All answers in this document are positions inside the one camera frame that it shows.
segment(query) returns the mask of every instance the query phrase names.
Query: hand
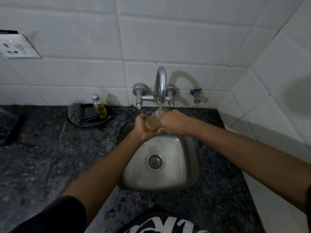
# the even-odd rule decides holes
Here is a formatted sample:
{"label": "hand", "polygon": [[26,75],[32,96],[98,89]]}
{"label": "hand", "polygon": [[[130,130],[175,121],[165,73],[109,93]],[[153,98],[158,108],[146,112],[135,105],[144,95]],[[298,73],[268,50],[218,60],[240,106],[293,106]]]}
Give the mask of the hand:
{"label": "hand", "polygon": [[189,135],[191,123],[194,119],[184,115],[178,110],[163,113],[160,117],[157,133],[166,132],[168,134]]}
{"label": "hand", "polygon": [[135,119],[135,127],[131,132],[135,137],[138,137],[142,142],[146,142],[153,138],[154,136],[158,135],[158,131],[151,131],[146,126],[146,119],[148,118],[145,114],[140,114]]}

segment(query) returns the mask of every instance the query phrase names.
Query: white wall socket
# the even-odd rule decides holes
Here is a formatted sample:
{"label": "white wall socket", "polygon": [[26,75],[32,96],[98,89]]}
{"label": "white wall socket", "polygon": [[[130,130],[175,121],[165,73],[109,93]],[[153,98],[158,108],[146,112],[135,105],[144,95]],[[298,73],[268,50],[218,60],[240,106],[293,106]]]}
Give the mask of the white wall socket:
{"label": "white wall socket", "polygon": [[0,54],[9,59],[41,59],[22,34],[0,34]]}

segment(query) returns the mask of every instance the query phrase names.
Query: person's right hand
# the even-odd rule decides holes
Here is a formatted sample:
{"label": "person's right hand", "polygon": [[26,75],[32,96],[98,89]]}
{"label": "person's right hand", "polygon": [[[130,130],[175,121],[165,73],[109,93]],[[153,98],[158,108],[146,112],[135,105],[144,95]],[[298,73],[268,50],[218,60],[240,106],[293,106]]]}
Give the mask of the person's right hand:
{"label": "person's right hand", "polygon": [[184,115],[178,110],[163,113],[160,117],[158,125],[158,134],[166,132],[168,134],[188,135],[191,128],[193,118]]}

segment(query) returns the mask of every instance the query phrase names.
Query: forearm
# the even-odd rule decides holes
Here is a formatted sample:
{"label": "forearm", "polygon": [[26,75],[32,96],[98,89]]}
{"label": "forearm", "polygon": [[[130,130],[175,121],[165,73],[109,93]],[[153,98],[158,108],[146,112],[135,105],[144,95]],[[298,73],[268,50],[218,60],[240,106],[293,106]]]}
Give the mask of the forearm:
{"label": "forearm", "polygon": [[217,150],[244,172],[305,212],[311,165],[254,139],[192,120],[188,135]]}
{"label": "forearm", "polygon": [[104,159],[80,176],[64,193],[84,205],[87,214],[87,226],[115,188],[131,158],[142,145],[133,132]]}

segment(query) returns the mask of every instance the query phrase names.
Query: person's left arm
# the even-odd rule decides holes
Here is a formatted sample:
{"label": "person's left arm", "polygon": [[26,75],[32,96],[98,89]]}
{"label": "person's left arm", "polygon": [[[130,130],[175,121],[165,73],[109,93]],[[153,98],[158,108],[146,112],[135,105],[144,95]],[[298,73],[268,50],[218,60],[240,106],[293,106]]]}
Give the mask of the person's left arm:
{"label": "person's left arm", "polygon": [[104,159],[80,176],[62,196],[73,196],[85,207],[88,226],[115,188],[118,180],[141,145],[156,135],[146,126],[147,115],[136,117],[134,129]]}

